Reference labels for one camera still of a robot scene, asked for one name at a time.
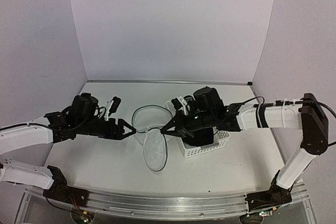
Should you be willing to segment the black bra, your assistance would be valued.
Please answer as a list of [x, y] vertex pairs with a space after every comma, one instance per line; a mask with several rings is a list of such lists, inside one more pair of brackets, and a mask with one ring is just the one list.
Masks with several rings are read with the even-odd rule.
[[190, 137], [186, 143], [190, 146], [201, 147], [214, 143], [213, 128], [202, 129], [193, 133], [194, 137]]

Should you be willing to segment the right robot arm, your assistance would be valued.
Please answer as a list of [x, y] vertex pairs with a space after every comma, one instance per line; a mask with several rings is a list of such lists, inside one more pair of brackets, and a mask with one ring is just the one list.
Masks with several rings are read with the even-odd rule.
[[248, 193], [249, 212], [280, 207], [292, 201], [291, 191], [310, 163], [335, 144], [329, 142], [328, 110], [312, 93], [301, 99], [254, 103], [252, 99], [225, 105], [217, 90], [201, 88], [172, 99], [175, 114], [162, 128], [164, 135], [181, 138], [188, 145], [204, 146], [213, 140], [212, 130], [241, 132], [270, 129], [276, 138], [292, 136], [295, 150], [286, 158], [267, 190]]

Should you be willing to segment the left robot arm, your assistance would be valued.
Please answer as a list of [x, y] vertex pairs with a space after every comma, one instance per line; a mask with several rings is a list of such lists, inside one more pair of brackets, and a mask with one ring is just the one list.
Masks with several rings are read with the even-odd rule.
[[60, 168], [35, 166], [16, 161], [5, 154], [26, 147], [56, 144], [74, 140], [78, 135], [94, 136], [121, 141], [136, 133], [136, 129], [123, 119], [115, 119], [121, 99], [113, 97], [108, 107], [100, 107], [90, 93], [74, 97], [70, 106], [62, 111], [47, 113], [26, 123], [1, 128], [1, 181], [41, 188], [47, 199], [84, 207], [89, 192], [68, 185]]

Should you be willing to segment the white plastic basket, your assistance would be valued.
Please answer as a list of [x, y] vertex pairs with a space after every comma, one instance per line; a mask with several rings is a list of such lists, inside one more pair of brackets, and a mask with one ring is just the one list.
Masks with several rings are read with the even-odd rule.
[[[187, 105], [187, 96], [185, 98], [182, 97], [177, 97], [176, 98], [180, 105], [182, 106], [181, 108], [177, 109], [177, 107], [173, 104], [173, 100], [167, 101], [166, 102], [166, 108], [172, 113], [175, 114], [177, 111], [182, 111], [184, 115], [188, 115], [191, 112], [191, 106]], [[217, 129], [213, 128], [212, 133], [204, 133], [204, 134], [199, 134], [198, 137], [196, 138], [191, 138], [191, 140], [207, 140], [210, 137], [213, 137], [213, 142], [212, 143], [207, 143], [206, 145], [203, 146], [191, 146], [188, 145], [185, 140], [185, 138], [177, 138], [177, 142], [179, 144], [180, 150], [185, 158], [189, 158], [192, 156], [196, 155], [201, 155], [203, 153], [207, 153], [210, 151], [213, 151], [215, 149], [224, 147], [226, 142], [230, 138], [230, 134], [226, 131], [218, 131]]]

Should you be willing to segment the white mesh laundry bag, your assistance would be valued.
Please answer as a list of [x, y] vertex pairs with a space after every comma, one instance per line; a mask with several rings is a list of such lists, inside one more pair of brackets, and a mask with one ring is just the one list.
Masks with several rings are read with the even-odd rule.
[[142, 145], [144, 161], [153, 172], [160, 172], [166, 166], [167, 138], [161, 133], [161, 128], [172, 116], [167, 108], [156, 104], [141, 106], [132, 114], [131, 123]]

